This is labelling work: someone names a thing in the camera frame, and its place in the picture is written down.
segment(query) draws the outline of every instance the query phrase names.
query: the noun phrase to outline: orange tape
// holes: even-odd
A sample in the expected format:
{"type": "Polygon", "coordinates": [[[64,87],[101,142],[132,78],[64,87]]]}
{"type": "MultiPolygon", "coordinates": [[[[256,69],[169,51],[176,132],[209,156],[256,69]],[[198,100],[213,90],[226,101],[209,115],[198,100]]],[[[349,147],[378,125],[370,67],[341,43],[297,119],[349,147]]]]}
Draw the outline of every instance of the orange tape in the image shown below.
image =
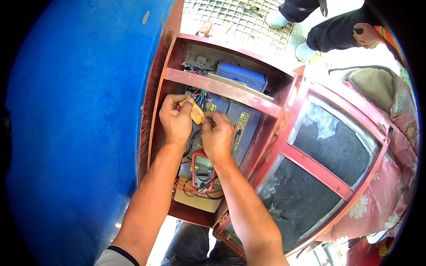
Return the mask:
{"type": "MultiPolygon", "coordinates": [[[[186,99],[185,100],[183,100],[183,101],[181,101],[180,103],[179,103],[179,105],[180,106],[183,106],[184,105],[184,103],[188,100],[190,98],[190,96],[189,95],[187,95],[187,97],[186,97],[186,99]]],[[[197,125],[199,125],[200,123],[201,123],[201,119],[203,118],[203,117],[205,117],[204,116],[204,112],[203,112],[203,110],[201,110],[199,107],[198,107],[198,105],[196,104],[196,103],[194,103],[194,105],[192,106],[192,111],[191,111],[191,118],[192,118],[192,120],[197,124],[197,125]]]]}

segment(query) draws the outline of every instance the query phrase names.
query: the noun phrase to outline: rubber mat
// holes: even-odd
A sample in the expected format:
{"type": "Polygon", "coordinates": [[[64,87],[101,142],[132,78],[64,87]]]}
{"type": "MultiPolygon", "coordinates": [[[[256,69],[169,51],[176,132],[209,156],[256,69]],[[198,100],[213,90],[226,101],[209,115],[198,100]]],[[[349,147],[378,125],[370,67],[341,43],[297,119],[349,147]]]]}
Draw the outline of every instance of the rubber mat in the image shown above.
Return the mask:
{"type": "Polygon", "coordinates": [[[183,16],[202,24],[211,21],[212,39],[227,36],[227,42],[254,44],[269,54],[282,55],[293,23],[274,29],[265,22],[266,15],[284,1],[275,0],[189,0],[185,1],[183,16]]]}

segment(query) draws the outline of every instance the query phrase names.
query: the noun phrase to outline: sleeve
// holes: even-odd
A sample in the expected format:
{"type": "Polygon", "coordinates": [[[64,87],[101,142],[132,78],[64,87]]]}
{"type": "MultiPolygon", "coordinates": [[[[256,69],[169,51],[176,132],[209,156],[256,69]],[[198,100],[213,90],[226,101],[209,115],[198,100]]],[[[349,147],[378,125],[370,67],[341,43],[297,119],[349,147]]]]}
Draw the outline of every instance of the sleeve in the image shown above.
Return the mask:
{"type": "Polygon", "coordinates": [[[95,266],[139,266],[139,262],[126,250],[111,245],[104,250],[95,266]]]}

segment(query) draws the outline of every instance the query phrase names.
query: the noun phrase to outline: red multimeter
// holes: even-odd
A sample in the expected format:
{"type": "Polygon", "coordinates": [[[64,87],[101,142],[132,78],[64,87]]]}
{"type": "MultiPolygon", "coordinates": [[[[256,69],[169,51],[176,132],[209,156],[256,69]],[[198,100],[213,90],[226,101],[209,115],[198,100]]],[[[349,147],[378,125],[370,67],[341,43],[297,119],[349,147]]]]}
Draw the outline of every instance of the red multimeter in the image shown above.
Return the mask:
{"type": "Polygon", "coordinates": [[[210,191],[213,188],[216,172],[212,162],[204,153],[204,150],[196,150],[192,153],[192,185],[210,191]]]}

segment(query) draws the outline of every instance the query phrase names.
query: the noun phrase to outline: black trousers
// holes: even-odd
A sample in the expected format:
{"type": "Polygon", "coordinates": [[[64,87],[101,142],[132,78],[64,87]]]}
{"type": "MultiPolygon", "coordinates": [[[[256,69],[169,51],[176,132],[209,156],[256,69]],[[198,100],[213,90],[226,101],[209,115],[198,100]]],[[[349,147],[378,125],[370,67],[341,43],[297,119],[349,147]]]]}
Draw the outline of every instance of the black trousers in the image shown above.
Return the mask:
{"type": "MultiPolygon", "coordinates": [[[[279,7],[279,11],[290,22],[302,22],[319,5],[318,0],[286,0],[279,7]]],[[[364,3],[360,9],[332,17],[313,27],[308,33],[306,44],[309,48],[321,52],[360,47],[361,45],[358,44],[353,36],[354,25],[357,23],[368,23],[373,26],[381,25],[380,21],[364,3]]]]}

